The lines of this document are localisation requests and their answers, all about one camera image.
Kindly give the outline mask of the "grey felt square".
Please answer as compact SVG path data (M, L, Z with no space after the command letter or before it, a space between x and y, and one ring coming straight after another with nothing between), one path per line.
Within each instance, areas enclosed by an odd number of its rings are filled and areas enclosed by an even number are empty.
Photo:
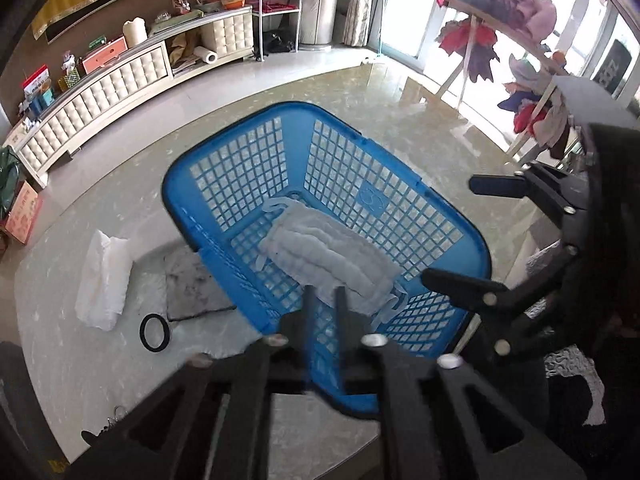
M166 255L164 271L166 315L170 322L200 318L235 308L200 256L189 247L178 247Z

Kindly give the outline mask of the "white textured foam pad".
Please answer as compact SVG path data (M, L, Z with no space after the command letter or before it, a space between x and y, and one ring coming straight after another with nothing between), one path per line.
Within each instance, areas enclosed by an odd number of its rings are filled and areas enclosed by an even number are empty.
M134 259L129 240L94 232L80 274L75 312L85 326L110 332L122 314Z

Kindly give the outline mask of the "light grey quilted cloth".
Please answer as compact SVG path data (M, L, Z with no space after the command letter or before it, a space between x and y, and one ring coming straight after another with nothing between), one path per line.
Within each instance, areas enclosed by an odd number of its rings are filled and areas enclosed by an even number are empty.
M404 310L400 266L366 238L292 198L268 198L262 210L278 216L258 244L258 271L271 262L299 285L312 286L328 306L343 287L348 306L378 324Z

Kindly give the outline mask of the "blue plastic laundry basket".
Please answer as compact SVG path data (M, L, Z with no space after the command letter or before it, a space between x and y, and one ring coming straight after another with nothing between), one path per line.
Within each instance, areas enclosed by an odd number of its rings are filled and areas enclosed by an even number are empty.
M171 220L258 332L318 298L312 384L347 414L378 411L346 393L334 292L372 330L416 356L451 350L469 315L421 282L436 268L489 278L480 231L394 155L317 105L270 105L180 155L162 184Z

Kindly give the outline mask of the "wooden clothes drying rack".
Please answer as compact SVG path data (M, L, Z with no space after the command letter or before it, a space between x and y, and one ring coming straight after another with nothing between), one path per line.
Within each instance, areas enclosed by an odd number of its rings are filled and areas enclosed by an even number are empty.
M443 51L447 55L463 52L460 62L438 87L435 96L442 98L461 78L456 94L456 104L461 105L468 84L480 79L495 81L490 63L497 61L511 75L510 80L502 83L504 91L510 96L521 96L510 105L509 112L518 123L506 157L530 164L539 153L556 146L564 153L564 136L570 128L570 112L558 85L558 79L567 74L564 65L544 52L542 44L530 36L526 27L511 27L479 8L477 1L480 0L433 0L434 11L465 16L457 21L440 21L434 33L434 41L446 46Z

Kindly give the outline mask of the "beige patterned curtain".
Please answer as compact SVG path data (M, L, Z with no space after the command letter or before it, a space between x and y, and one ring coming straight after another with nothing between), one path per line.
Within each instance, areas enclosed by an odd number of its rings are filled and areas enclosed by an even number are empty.
M367 44L372 2L373 0L349 0L343 30L345 46L361 48Z

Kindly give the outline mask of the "cardboard box with red print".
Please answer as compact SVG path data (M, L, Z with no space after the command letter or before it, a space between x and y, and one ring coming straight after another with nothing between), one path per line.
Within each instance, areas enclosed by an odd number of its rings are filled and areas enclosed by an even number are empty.
M41 206L42 198L27 181L23 181L8 215L1 221L1 231L26 246Z

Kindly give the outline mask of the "silver cylindrical air conditioner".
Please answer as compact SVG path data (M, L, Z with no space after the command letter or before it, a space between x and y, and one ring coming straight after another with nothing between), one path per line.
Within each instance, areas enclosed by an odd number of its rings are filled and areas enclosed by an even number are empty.
M331 45L337 0L300 0L299 43L302 49Z

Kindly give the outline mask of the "green plastic bag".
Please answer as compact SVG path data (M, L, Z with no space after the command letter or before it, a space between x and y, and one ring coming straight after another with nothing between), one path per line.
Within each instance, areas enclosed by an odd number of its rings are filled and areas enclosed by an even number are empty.
M0 151L0 217L6 218L13 205L17 185L21 182L22 166L10 146Z

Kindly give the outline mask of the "white tufted tv cabinet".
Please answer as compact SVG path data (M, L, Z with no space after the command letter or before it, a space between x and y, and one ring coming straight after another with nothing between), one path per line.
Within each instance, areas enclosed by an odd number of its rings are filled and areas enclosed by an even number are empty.
M195 30L196 46L218 54L207 65L173 68L167 41ZM209 13L168 28L125 51L117 60L81 78L40 115L35 125L18 125L4 141L21 161L26 174L40 188L49 170L65 154L73 155L99 132L154 96L224 64L249 58L254 49L252 8Z

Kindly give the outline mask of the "paper roll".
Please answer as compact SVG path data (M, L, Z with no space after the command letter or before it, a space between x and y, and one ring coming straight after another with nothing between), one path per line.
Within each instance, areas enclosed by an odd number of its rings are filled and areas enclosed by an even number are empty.
M202 46L195 47L193 55L207 65L212 65L218 60L218 54L215 51Z

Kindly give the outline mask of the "pink drawer box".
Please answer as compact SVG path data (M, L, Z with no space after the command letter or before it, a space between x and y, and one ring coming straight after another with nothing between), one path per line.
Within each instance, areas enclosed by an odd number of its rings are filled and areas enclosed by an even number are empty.
M86 74L117 60L128 49L124 36L120 36L107 44L96 47L81 58L81 64Z

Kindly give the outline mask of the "cream pillar candle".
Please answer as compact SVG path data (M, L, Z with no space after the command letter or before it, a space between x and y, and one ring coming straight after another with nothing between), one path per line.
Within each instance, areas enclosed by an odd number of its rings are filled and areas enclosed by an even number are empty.
M126 21L122 24L122 34L129 49L143 44L148 39L145 20L143 18L134 18L131 21Z

